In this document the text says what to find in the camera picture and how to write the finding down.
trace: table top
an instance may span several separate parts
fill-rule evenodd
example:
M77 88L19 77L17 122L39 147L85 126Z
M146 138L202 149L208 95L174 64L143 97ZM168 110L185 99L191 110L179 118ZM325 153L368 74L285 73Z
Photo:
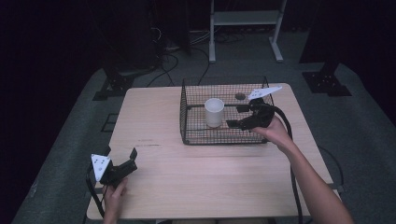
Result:
M288 118L293 140L326 183L332 178L290 85L272 94ZM179 129L181 87L130 89L109 154L114 165L137 150L120 218L232 218L297 216L290 163L272 143L186 146ZM309 216L300 193L303 214ZM92 200L90 219L101 216Z

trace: metal stand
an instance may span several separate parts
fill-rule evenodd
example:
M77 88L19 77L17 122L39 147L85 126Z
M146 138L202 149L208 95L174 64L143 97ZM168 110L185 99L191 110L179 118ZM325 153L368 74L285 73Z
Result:
M102 86L100 91L97 91L93 97L94 101L104 101L107 97L125 96L125 93L134 84L134 77L123 77L119 74L117 76L109 76L107 73L107 79Z
M334 75L339 62L332 58L323 65L319 72L304 72L303 76L313 93L327 93L329 96L351 96L346 86L341 85Z
M274 36L269 38L271 48L276 56L276 61L283 62L283 57L277 46L277 38L280 25L283 20L287 0L282 0L279 10L268 11L225 11L215 12L215 0L211 1L210 6L210 40L209 40L209 61L216 62L215 48L215 26L216 25L262 25L274 24L276 26Z

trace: white cup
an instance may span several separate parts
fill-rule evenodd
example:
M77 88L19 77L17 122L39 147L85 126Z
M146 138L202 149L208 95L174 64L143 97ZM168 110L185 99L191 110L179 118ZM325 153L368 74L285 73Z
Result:
M207 126L217 128L221 125L224 114L224 103L218 98L205 102L205 121Z

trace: wire cage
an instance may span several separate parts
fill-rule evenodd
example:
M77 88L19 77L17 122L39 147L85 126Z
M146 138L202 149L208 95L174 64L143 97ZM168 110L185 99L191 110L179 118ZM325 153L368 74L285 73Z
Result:
M238 105L248 105L254 89L268 88L266 77L213 77L201 82L198 78L183 79L180 99L180 133L186 145L259 144L267 140L250 131L229 128L227 120L240 120L252 112L238 113ZM224 117L217 128L205 123L205 102L219 98L224 102ZM262 98L273 105L271 94Z

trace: fingers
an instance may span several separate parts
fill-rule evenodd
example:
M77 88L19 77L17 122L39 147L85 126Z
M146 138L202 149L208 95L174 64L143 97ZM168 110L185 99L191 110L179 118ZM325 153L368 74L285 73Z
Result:
M126 190L126 184L128 183L128 178L123 178L122 181L117 186L116 190L114 191L114 196L121 196L124 191Z
M107 192L113 192L115 189L111 185L103 185L102 187L102 193L105 194Z
M282 127L283 123L280 120L280 118L278 118L277 116L273 116L271 123L268 125L268 127L263 128L263 127L257 127L252 129L251 131L253 131L254 133L259 133L265 136L267 129L277 129L279 127Z

